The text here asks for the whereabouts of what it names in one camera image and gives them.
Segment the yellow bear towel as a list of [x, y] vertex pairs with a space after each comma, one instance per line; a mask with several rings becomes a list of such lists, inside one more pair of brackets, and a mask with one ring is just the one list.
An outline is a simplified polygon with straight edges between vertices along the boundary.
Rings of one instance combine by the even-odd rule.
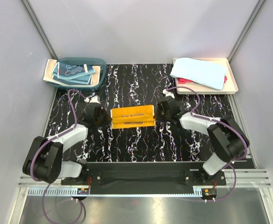
[[156, 124], [153, 105], [114, 108], [110, 112], [112, 129], [148, 127]]

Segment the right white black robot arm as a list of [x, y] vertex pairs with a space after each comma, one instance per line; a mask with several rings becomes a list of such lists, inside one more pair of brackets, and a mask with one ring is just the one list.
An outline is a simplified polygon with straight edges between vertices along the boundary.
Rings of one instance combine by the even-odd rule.
[[216, 173], [233, 161], [246, 157], [250, 142], [232, 116], [213, 118], [182, 111], [171, 97], [158, 103], [155, 120], [170, 122], [178, 128], [194, 130], [209, 137], [214, 153], [202, 165], [201, 183], [210, 185]]

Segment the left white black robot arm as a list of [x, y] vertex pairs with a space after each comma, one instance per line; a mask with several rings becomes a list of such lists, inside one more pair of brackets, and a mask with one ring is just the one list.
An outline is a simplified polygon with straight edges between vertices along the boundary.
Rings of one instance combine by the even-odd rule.
[[111, 118], [99, 102], [88, 103], [77, 124], [57, 135], [48, 138], [37, 136], [33, 139], [22, 172], [35, 181], [48, 184], [62, 178], [72, 178], [76, 184], [84, 184], [88, 173], [82, 170], [83, 165], [74, 161], [63, 161], [63, 153], [85, 140], [89, 129], [110, 122]]

